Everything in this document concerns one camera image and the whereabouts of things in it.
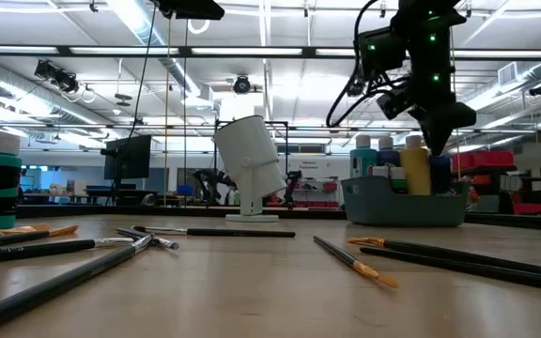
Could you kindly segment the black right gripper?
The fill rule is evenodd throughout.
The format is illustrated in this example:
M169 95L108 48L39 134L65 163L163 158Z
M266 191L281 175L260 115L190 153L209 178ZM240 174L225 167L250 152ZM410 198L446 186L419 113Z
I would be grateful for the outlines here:
M476 112L464 103L454 103L449 44L411 44L411 97L413 117L433 156L440 156L453 130L476 123Z

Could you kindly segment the large teal paint bottle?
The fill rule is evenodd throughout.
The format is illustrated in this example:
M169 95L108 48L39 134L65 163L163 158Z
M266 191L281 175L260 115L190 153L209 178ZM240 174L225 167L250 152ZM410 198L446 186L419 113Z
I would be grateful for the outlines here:
M377 164L378 152L371 147L371 138L368 135L359 135L355 141L355 148L349 152L350 177L369 176L372 167Z

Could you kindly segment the long dark brush silver ferrule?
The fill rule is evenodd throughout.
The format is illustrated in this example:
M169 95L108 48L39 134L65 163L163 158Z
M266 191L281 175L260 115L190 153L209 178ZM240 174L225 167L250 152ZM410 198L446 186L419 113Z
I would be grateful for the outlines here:
M129 246L0 300L0 325L129 260L143 251L152 240L152 235L139 238Z

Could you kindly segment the black brush gold ferrule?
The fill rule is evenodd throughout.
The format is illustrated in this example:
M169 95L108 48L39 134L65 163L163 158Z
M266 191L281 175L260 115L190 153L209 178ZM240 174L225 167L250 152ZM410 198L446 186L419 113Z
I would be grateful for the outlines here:
M362 261L358 260L352 254L330 243L328 240L318 237L318 236L313 236L313 241L317 245L322 247L325 251L332 254L334 257L339 259L342 263L352 268L353 270L357 271L359 274L361 274L365 278L376 280L380 282L381 284L390 286L392 288L399 287L399 284L396 279L381 274L377 270L371 268L370 266L366 265Z

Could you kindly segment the long thin black brush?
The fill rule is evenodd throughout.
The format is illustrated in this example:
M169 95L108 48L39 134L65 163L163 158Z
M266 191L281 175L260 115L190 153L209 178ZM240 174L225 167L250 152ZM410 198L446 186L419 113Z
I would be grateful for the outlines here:
M465 263L455 260L423 256L413 253L391 252L370 247L362 247L360 248L360 251L364 254L391 258L408 263L429 266L432 268L447 269L450 271L467 273L470 275L486 277L489 279L510 282L513 284L523 284L541 289L541 274L539 273L499 268L476 263Z

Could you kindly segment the thin black brush orange bristles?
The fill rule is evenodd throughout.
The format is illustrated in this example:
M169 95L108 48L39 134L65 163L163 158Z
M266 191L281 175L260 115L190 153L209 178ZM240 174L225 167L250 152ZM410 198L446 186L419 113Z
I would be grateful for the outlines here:
M26 233L17 233L0 236L0 246L14 243L21 243L32 241L41 238L56 237L56 236L65 236L74 234L78 230L78 226L68 226L62 228L56 228L45 231L31 231Z

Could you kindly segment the black aluminium rig frame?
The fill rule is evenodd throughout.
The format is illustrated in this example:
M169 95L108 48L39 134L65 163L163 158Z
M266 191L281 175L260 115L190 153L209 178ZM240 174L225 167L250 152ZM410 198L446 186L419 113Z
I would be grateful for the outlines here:
M45 56L81 58L145 58L162 57L163 47L149 52L142 46L72 46L72 45L6 45L0 44L0 56ZM260 58L260 59L351 59L354 52L346 47L306 46L180 46L171 53L177 58ZM532 49L456 49L457 61L540 61L541 50ZM21 207L17 217L36 219L45 217L84 216L93 214L138 214L156 216L195 216L195 211L179 211L153 207ZM541 229L541 216L513 216L494 213L469 213L467 223L489 224L528 229Z

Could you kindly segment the short brush silver ferrule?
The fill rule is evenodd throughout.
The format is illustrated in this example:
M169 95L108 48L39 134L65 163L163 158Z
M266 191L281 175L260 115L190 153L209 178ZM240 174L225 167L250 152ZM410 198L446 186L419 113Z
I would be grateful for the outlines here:
M179 244L171 241L169 239L161 238L158 236L155 236L154 234L134 230L134 229L128 229L128 228L117 228L117 233L120 235L127 236L129 238L133 239L139 239L143 238L145 236L152 236L151 242L158 247L164 248L164 249L170 249L170 250L177 250L179 248Z

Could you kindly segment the grey-blue plastic caddy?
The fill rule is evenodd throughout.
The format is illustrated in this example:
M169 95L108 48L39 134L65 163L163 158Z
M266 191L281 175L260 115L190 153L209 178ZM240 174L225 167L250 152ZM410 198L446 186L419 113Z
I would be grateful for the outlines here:
M384 227L457 227L464 222L469 184L453 184L456 194L396 194L385 177L341 181L351 223Z

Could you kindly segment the black brush long silver ferrule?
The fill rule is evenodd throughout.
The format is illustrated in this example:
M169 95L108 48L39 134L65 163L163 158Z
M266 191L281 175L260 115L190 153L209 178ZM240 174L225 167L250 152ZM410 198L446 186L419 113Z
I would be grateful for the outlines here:
M294 238L294 232L262 231L243 229L217 229L217 228L164 228L134 226L134 230L160 235L187 235L202 237L256 237L256 238Z

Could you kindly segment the black monitor on stand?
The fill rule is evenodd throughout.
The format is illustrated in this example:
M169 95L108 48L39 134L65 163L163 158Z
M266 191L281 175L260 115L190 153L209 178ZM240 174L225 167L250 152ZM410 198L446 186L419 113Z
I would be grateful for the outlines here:
M119 201L123 179L148 178L150 135L131 136L108 142L100 153L104 157L104 178L112 181L111 198Z

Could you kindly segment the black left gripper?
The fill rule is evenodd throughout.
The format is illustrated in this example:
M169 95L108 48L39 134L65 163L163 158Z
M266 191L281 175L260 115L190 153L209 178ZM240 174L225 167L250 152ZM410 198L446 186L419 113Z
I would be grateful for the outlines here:
M224 9L214 0L152 0L167 19L221 20Z

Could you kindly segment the large yellow paint bottle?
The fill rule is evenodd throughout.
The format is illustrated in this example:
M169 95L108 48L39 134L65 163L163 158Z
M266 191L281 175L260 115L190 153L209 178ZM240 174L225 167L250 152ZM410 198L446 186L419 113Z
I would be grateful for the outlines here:
M420 135L408 136L405 148L399 152L400 165L405 171L408 193L411 195L430 195L431 178L428 151L422 147Z

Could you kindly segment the long black brush orange bristles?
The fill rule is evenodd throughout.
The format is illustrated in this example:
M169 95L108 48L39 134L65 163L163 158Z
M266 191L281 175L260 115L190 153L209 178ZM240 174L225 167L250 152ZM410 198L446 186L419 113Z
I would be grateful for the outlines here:
M457 262L473 263L496 268L514 269L541 274L541 266L537 265L412 242L396 241L386 238L349 238L348 243L370 245L378 248L391 249L393 251L406 254L419 254L434 258L445 258Z

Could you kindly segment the black brush white lettering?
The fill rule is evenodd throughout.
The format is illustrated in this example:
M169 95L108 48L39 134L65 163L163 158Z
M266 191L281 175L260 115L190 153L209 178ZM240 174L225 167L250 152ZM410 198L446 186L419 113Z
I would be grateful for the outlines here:
M133 244L133 238L95 238L0 248L0 262Z

